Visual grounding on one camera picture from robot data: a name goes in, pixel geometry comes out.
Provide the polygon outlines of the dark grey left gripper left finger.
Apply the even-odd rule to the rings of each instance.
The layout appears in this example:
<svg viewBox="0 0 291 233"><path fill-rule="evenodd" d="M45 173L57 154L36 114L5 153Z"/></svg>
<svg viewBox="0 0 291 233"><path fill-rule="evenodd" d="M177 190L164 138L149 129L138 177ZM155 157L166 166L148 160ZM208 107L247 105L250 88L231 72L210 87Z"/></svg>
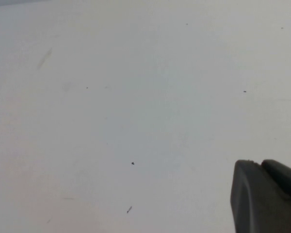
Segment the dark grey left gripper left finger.
<svg viewBox="0 0 291 233"><path fill-rule="evenodd" d="M230 204L237 233L291 233L291 197L261 164L235 163Z"/></svg>

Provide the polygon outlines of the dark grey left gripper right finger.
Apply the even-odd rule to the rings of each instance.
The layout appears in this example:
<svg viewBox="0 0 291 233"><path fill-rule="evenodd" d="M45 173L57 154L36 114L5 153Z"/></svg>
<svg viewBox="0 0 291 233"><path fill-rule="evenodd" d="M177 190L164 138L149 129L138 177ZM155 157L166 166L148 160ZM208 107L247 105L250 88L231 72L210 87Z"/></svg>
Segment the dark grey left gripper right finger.
<svg viewBox="0 0 291 233"><path fill-rule="evenodd" d="M261 166L277 185L291 197L291 168L275 160L264 160Z"/></svg>

